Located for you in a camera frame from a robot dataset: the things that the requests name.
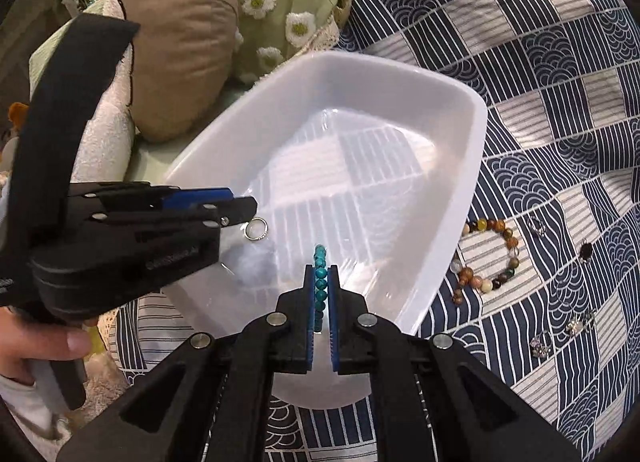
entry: turquoise bead bracelet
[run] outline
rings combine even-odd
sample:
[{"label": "turquoise bead bracelet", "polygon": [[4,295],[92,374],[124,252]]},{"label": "turquoise bead bracelet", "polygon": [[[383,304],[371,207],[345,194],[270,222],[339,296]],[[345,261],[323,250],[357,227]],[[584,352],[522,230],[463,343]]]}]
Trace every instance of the turquoise bead bracelet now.
[{"label": "turquoise bead bracelet", "polygon": [[322,332],[322,318],[324,316],[324,309],[326,309],[325,300],[327,298],[326,248],[323,245],[318,244],[316,246],[316,250],[314,252],[314,266],[316,274],[316,301],[314,303],[316,315],[314,319],[314,332]]}]

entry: silver ring with stones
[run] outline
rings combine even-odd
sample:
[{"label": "silver ring with stones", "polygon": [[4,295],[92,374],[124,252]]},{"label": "silver ring with stones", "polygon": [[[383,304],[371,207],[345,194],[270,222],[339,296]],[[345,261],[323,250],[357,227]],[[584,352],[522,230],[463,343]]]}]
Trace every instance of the silver ring with stones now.
[{"label": "silver ring with stones", "polygon": [[[264,231],[259,236],[251,236],[248,233],[249,226],[254,221],[262,222],[264,224]],[[262,217],[253,217],[251,220],[249,220],[247,224],[245,224],[244,229],[242,229],[242,233],[244,233],[244,238],[252,241],[262,240],[263,238],[265,238],[265,236],[267,236],[268,231],[269,231],[269,225],[267,224],[267,221]]]},{"label": "silver ring with stones", "polygon": [[529,229],[539,237],[546,233],[546,226],[535,217],[529,217]]}]

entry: human hand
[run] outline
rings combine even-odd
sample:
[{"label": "human hand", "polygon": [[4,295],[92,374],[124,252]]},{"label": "human hand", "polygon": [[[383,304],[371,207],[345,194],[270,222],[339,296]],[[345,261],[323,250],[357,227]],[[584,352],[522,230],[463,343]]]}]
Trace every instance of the human hand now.
[{"label": "human hand", "polygon": [[91,347],[91,337],[81,328],[32,323],[0,308],[0,376],[30,385],[34,379],[25,359],[80,359]]}]

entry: metal screw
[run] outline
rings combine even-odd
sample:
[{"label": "metal screw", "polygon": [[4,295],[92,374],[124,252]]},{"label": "metal screw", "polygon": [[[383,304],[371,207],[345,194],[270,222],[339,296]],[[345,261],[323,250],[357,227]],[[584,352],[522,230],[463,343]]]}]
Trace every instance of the metal screw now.
[{"label": "metal screw", "polygon": [[433,337],[433,345],[440,350],[446,350],[453,346],[453,340],[447,334],[436,334]]},{"label": "metal screw", "polygon": [[198,349],[206,348],[211,343],[211,338],[209,334],[205,334],[204,332],[198,332],[197,334],[194,334],[193,336],[191,336],[189,343],[191,343],[191,346],[193,348],[198,348]]},{"label": "metal screw", "polygon": [[271,314],[267,316],[267,323],[272,327],[279,327],[280,325],[284,325],[286,322],[287,315],[282,312],[271,312]]},{"label": "metal screw", "polygon": [[373,314],[360,314],[358,316],[358,323],[363,327],[373,327],[378,322],[378,318]]}]

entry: brown bead bracelet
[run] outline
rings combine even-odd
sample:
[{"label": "brown bead bracelet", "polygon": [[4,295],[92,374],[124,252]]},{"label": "brown bead bracelet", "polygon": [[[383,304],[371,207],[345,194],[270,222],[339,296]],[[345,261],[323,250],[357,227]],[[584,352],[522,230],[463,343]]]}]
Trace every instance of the brown bead bracelet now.
[{"label": "brown bead bracelet", "polygon": [[518,239],[513,236],[513,229],[508,228],[504,223],[504,220],[480,218],[477,222],[467,222],[462,229],[462,236],[475,231],[486,230],[493,230],[504,238],[504,244],[509,250],[509,262],[507,263],[507,268],[493,280],[482,279],[481,277],[474,276],[474,272],[471,267],[463,267],[460,260],[453,260],[449,265],[449,268],[458,275],[458,286],[453,291],[453,303],[456,305],[460,305],[465,301],[462,295],[462,290],[467,285],[471,285],[475,290],[480,291],[483,294],[490,293],[491,291],[500,289],[503,284],[511,280],[515,276],[515,270],[520,265],[520,261],[518,259],[518,255],[520,254],[520,250],[518,249]]}]

